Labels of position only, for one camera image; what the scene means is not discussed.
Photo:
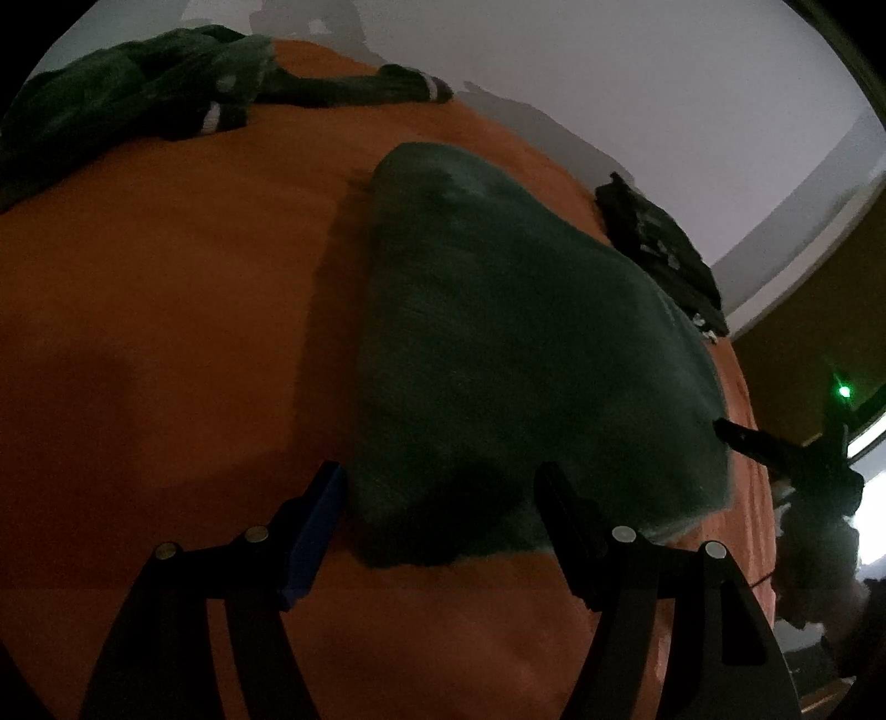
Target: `white stripe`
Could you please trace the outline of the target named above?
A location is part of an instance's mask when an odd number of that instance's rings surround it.
[[[428,86],[428,101],[432,103],[437,102],[437,83],[434,82],[430,75],[423,73],[421,70],[418,73],[424,78],[424,82]]]
[[[203,118],[203,129],[200,135],[212,135],[219,128],[219,120],[222,117],[222,106],[216,102],[209,105],[209,112]]]

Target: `bed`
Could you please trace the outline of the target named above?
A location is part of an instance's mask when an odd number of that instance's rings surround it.
[[[311,43],[276,51],[295,74],[371,72]],[[410,141],[485,158],[608,242],[589,190],[458,102],[256,106],[245,129],[120,146],[0,216],[0,638],[59,720],[155,544],[228,542],[352,456],[368,181]],[[730,419],[753,427],[730,342],[708,348]],[[775,559],[768,480],[737,455],[731,473],[733,506],[675,545],[720,540],[754,583]],[[772,622],[768,583],[755,593]],[[638,718],[655,715],[671,611]],[[209,612],[226,713],[245,717]],[[595,628],[551,554],[369,569],[346,529],[284,622],[325,720],[554,720]]]

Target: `white wall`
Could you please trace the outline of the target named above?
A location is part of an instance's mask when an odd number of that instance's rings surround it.
[[[884,177],[886,129],[869,108],[818,167],[738,246],[711,266],[734,336],[759,320],[760,316],[747,317],[748,310],[754,306],[772,309],[773,303],[788,297],[824,262],[816,256],[808,267],[800,268],[814,248],[803,255],[800,252],[813,241],[822,245],[825,257],[835,250],[874,202]],[[840,224],[844,218],[847,222]],[[770,287],[760,292],[793,261],[797,262],[791,272],[779,277],[780,281],[788,276],[794,279],[782,291],[786,294],[773,296]]]
[[[355,48],[365,34],[376,56],[541,110],[623,165],[708,263],[776,209],[867,108],[782,0],[99,0],[41,69],[175,27],[176,13],[185,24],[255,29],[262,6],[263,32],[311,37],[310,16],[344,13]],[[342,47],[335,31],[313,39]]]

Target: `green blanket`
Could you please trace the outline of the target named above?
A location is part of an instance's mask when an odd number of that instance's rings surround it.
[[[555,460],[662,542],[730,502],[704,340],[640,268],[499,169],[400,145],[374,176],[351,508],[371,566],[538,550]]]

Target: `black cable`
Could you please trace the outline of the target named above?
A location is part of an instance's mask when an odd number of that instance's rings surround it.
[[[770,577],[772,577],[774,574],[775,574],[775,571],[773,570],[773,571],[772,571],[771,573],[769,573],[768,575],[763,575],[763,577],[761,577],[761,578],[760,578],[759,580],[757,580],[754,584],[752,584],[750,588],[753,590],[754,588],[756,588],[756,587],[757,587],[758,585],[760,585],[761,583],[765,583],[765,582],[766,582]]]

